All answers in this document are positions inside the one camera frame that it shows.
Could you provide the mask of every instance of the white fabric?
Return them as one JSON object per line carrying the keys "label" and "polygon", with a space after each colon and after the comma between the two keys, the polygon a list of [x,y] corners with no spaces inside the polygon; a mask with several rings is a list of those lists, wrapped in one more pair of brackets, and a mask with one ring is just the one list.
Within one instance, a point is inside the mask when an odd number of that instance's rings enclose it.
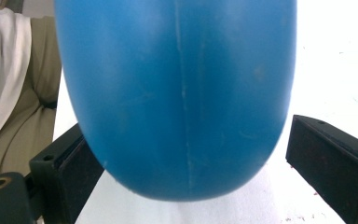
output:
{"label": "white fabric", "polygon": [[0,130],[20,97],[30,56],[30,19],[0,10]]}

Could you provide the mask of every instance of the blue plastic surface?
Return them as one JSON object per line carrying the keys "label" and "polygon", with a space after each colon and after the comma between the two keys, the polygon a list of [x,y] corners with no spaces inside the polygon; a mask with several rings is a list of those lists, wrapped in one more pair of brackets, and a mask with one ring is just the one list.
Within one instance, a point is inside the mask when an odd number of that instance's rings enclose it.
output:
{"label": "blue plastic surface", "polygon": [[194,201],[250,180],[281,134],[295,0],[56,0],[68,91],[105,169]]}

